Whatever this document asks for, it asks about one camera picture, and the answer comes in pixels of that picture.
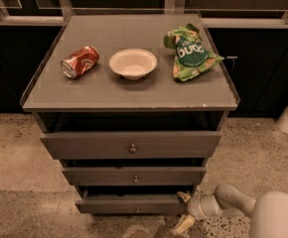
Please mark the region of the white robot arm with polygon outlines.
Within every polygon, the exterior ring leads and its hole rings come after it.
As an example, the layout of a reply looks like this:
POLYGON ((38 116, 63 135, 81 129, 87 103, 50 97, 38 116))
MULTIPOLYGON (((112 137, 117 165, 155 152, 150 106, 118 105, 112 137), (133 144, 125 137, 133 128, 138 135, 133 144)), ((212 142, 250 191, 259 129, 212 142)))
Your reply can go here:
POLYGON ((230 184, 220 184, 211 194, 202 194, 197 189, 193 195, 178 191, 177 196, 184 202, 186 212, 175 227, 176 234, 183 234, 196 221, 241 212, 250 219, 250 238, 288 238, 285 192, 268 191, 255 199, 230 184))

